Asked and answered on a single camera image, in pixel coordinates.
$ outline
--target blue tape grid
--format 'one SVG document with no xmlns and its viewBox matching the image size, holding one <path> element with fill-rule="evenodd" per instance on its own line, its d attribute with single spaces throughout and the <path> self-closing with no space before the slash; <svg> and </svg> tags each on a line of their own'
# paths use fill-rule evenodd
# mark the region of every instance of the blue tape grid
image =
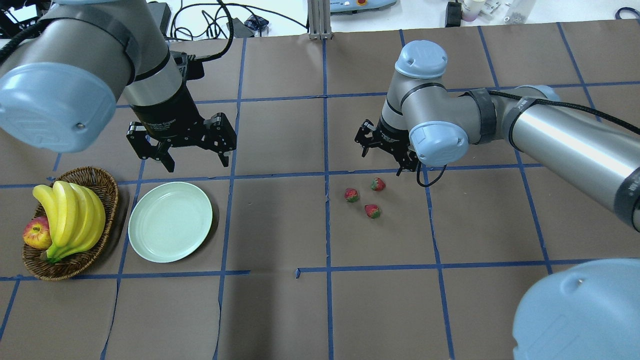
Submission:
<svg viewBox="0 0 640 360">
<path fill-rule="evenodd" d="M 558 30 L 560 32 L 560 36 L 565 44 L 566 50 L 568 51 L 569 57 L 572 61 L 576 74 L 580 83 L 577 84 L 565 84 L 565 85 L 551 85 L 552 88 L 583 88 L 586 94 L 586 97 L 589 101 L 589 105 L 593 107 L 593 101 L 588 91 L 588 87 L 591 86 L 618 86 L 618 85 L 640 85 L 640 81 L 620 81 L 620 82 L 604 82 L 604 83 L 586 83 L 582 74 L 580 73 L 580 69 L 575 61 L 575 57 L 573 56 L 573 52 L 569 43 L 566 39 L 565 33 L 562 29 L 562 25 L 557 23 Z M 483 31 L 480 27 L 477 28 L 479 32 L 480 39 L 482 41 L 485 55 L 487 58 L 487 62 L 492 74 L 494 87 L 489 88 L 490 90 L 507 90 L 509 88 L 513 88 L 513 86 L 500 86 L 498 79 L 496 77 L 495 69 L 493 68 L 493 62 L 486 45 L 486 41 L 484 39 Z M 403 30 L 399 30 L 399 37 L 402 45 L 404 46 L 404 32 Z M 261 97 L 261 98 L 242 98 L 242 85 L 243 85 L 243 74 L 244 74 L 244 58 L 246 53 L 246 39 L 243 40 L 243 49 L 241 56 L 241 69 L 239 75 L 239 86 L 238 86 L 238 95 L 236 99 L 224 99 L 224 100 L 214 100 L 214 101 L 196 101 L 197 104 L 219 104 L 219 103 L 236 103 L 237 104 L 237 116 L 236 116 L 236 131 L 239 130 L 239 117 L 240 117 L 240 109 L 241 104 L 244 102 L 259 102 L 259 101 L 285 101 L 285 100 L 300 100 L 300 99 L 323 99 L 323 121 L 324 121 L 324 172 L 301 172 L 301 173 L 286 173 L 286 174 L 255 174 L 255 175 L 246 175 L 246 176 L 236 176 L 235 175 L 235 167 L 236 167 L 236 154 L 234 154 L 231 166 L 231 175 L 230 176 L 219 176 L 219 177 L 185 177 L 185 178 L 165 178 L 165 179 L 142 179 L 142 173 L 145 168 L 145 161 L 141 161 L 140 171 L 138 174 L 138 179 L 134 181 L 120 181 L 119 184 L 135 184 L 136 192 L 133 198 L 132 207 L 135 207 L 138 197 L 140 195 L 140 187 L 145 183 L 165 183 L 167 181 L 216 181 L 216 180 L 229 180 L 229 196 L 227 201 L 227 223 L 225 225 L 225 239 L 223 246 L 223 254 L 222 254 L 222 266 L 220 271 L 205 271 L 205 272 L 174 272 L 174 273 L 153 273 L 153 274 L 123 274 L 125 258 L 127 255 L 127 248 L 129 244 L 128 236 L 125 237 L 125 242 L 123 244 L 122 255 L 120 260 L 120 266 L 118 268 L 117 274 L 90 274 L 90 275 L 78 275 L 75 279 L 116 279 L 116 300 L 114 303 L 114 313 L 113 317 L 115 317 L 115 310 L 117 307 L 117 298 L 118 292 L 120 289 L 120 281 L 121 279 L 140 279 L 140 278 L 167 278 L 167 277 L 207 277 L 207 276 L 217 276 L 220 277 L 220 287 L 218 293 L 218 302 L 220 303 L 220 309 L 222 311 L 223 305 L 223 292 L 224 292 L 224 283 L 225 277 L 228 275 L 248 275 L 250 272 L 248 270 L 239 270 L 239 271 L 231 271 L 226 270 L 226 260 L 227 260 L 227 250 L 228 250 L 228 236 L 230 229 L 230 216 L 231 216 L 231 207 L 232 207 L 232 197 L 233 197 L 233 188 L 234 188 L 234 180 L 235 179 L 265 179 L 272 177 L 301 177 L 301 176 L 324 176 L 325 179 L 325 191 L 327 194 L 327 201 L 325 205 L 325 217 L 326 217 L 326 266 L 325 267 L 317 267 L 317 268 L 299 268 L 296 271 L 296 277 L 299 277 L 304 273 L 322 273 L 325 272 L 327 275 L 327 313 L 328 313 L 328 358 L 329 360 L 333 359 L 333 305 L 332 305 L 332 273 L 333 272 L 353 272 L 353 271 L 393 271 L 393 270 L 438 270 L 438 282 L 440 285 L 440 294 L 442 299 L 442 307 L 443 307 L 443 316 L 445 322 L 445 331 L 447 333 L 447 345 L 449 347 L 449 355 L 451 359 L 455 359 L 454 356 L 454 346 L 453 340 L 451 336 L 451 325 L 449 323 L 449 314 L 446 303 L 446 291 L 445 291 L 445 283 L 444 277 L 442 275 L 443 269 L 450 268 L 486 268 L 486 267 L 511 267 L 511 266 L 545 266 L 547 268 L 548 273 L 552 273 L 552 265 L 575 265 L 584 263 L 587 261 L 592 261 L 595 259 L 561 259 L 561 260 L 550 260 L 547 254 L 543 234 L 541 231 L 540 223 L 538 222 L 538 216 L 536 213 L 535 205 L 531 196 L 531 191 L 529 189 L 528 181 L 526 178 L 525 169 L 526 168 L 536 168 L 541 167 L 540 164 L 525 164 L 522 163 L 522 159 L 520 154 L 515 152 L 516 163 L 513 164 L 501 164 L 501 165 L 473 165 L 473 166 L 451 166 L 447 169 L 450 171 L 459 171 L 459 170 L 480 170 L 480 169 L 503 169 L 503 168 L 517 168 L 520 171 L 522 176 L 523 185 L 525 188 L 525 192 L 527 194 L 527 198 L 529 200 L 529 205 L 531 207 L 531 214 L 534 224 L 536 226 L 536 231 L 538 233 L 538 239 L 540 241 L 541 251 L 543 253 L 544 260 L 542 261 L 507 261 L 507 262 L 493 262 L 493 263 L 442 263 L 440 260 L 440 253 L 438 251 L 438 245 L 436 241 L 436 230 L 433 228 L 433 222 L 431 222 L 431 235 L 433 239 L 434 253 L 435 253 L 435 264 L 414 264 L 414 265 L 370 265 L 370 266 L 332 266 L 331 264 L 331 235 L 330 235 L 330 203 L 328 201 L 328 192 L 330 186 L 330 176 L 333 175 L 346 175 L 346 174 L 380 174 L 380 173 L 395 173 L 396 169 L 372 169 L 372 170 L 357 170 L 353 172 L 349 171 L 329 171 L 328 167 L 328 114 L 327 114 L 327 99 L 331 98 L 339 98 L 339 97 L 368 97 L 368 96 L 384 96 L 385 92 L 367 92 L 367 93 L 355 93 L 355 94 L 329 94 L 328 93 L 328 82 L 327 82 L 327 69 L 326 69 L 326 41 L 323 40 L 323 93 L 321 95 L 308 95 L 308 96 L 292 96 L 292 97 Z M 471 90 L 471 88 L 452 88 L 448 91 L 450 92 L 464 92 Z M 128 105 L 118 105 L 118 108 L 128 108 Z M 62 154 L 58 154 L 56 157 L 55 164 L 53 166 L 53 171 L 56 172 L 58 170 L 58 166 L 61 161 Z M 428 181 L 428 174 L 426 169 L 423 169 L 425 180 Z M 14 188 L 32 188 L 36 184 L 3 184 L 0 185 L 0 189 L 14 189 Z M 425 191 L 426 199 L 428 203 L 429 209 L 429 219 L 433 219 L 433 206 L 431 203 L 431 194 L 429 189 Z M 20 283 L 22 281 L 35 281 L 35 277 L 33 276 L 22 276 L 16 275 L 13 277 L 0 277 L 0 282 L 13 282 L 14 287 L 13 291 L 4 312 L 3 322 L 0 326 L 0 340 L 3 337 L 4 330 L 6 329 L 7 322 L 10 318 L 10 313 L 19 290 Z M 106 356 L 106 349 L 108 346 L 109 338 L 105 342 L 102 354 L 100 355 L 101 359 L 104 359 Z M 216 349 L 216 353 L 214 354 L 213 359 L 218 358 L 218 353 Z"/>
</svg>

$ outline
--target strawberry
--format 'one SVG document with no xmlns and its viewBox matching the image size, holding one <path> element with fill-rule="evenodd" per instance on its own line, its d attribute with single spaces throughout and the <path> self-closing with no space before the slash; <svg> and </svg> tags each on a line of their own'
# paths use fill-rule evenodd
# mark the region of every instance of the strawberry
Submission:
<svg viewBox="0 0 640 360">
<path fill-rule="evenodd" d="M 375 192 L 381 192 L 386 187 L 387 187 L 387 185 L 385 184 L 385 182 L 382 181 L 382 179 L 380 179 L 379 177 L 375 177 L 373 179 L 373 181 L 371 182 L 371 190 L 373 190 Z"/>
<path fill-rule="evenodd" d="M 378 205 L 375 205 L 375 204 L 365 205 L 364 212 L 366 212 L 367 216 L 370 218 L 380 217 L 380 208 L 378 207 Z"/>
<path fill-rule="evenodd" d="M 344 200 L 347 200 L 347 202 L 356 202 L 358 199 L 360 199 L 358 190 L 352 188 L 344 190 Z"/>
</svg>

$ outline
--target apple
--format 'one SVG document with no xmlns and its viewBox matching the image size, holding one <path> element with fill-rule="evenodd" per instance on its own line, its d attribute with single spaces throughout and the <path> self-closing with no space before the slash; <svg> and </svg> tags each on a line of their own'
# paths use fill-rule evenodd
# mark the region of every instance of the apple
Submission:
<svg viewBox="0 0 640 360">
<path fill-rule="evenodd" d="M 51 246 L 51 234 L 49 233 L 49 220 L 47 217 L 37 217 L 30 221 L 24 228 L 22 239 L 30 247 L 47 250 Z"/>
</svg>

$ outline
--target brown basket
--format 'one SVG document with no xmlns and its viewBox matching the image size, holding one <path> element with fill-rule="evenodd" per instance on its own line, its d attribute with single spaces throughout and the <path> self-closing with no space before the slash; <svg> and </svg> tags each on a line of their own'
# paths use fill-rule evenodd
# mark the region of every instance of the brown basket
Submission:
<svg viewBox="0 0 640 360">
<path fill-rule="evenodd" d="M 27 244 L 22 246 L 22 261 L 30 273 L 40 280 L 64 280 L 80 274 L 87 269 L 102 253 L 109 241 L 109 232 L 118 207 L 118 184 L 113 176 L 97 167 L 80 167 L 69 170 L 56 180 L 86 186 L 93 190 L 104 205 L 106 221 L 100 240 L 88 251 L 69 255 L 55 264 L 40 259 L 43 250 L 35 249 Z M 41 204 L 38 204 L 33 218 L 45 215 Z"/>
</svg>

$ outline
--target bunch of bananas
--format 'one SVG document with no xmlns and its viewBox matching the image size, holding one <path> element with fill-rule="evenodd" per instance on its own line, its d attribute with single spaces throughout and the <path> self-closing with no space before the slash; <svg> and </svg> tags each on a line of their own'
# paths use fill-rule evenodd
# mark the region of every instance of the bunch of bananas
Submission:
<svg viewBox="0 0 640 360">
<path fill-rule="evenodd" d="M 92 248 L 102 236 L 106 214 L 98 196 L 78 184 L 56 181 L 53 188 L 37 185 L 33 196 L 40 201 L 49 219 L 52 244 L 47 261 Z"/>
</svg>

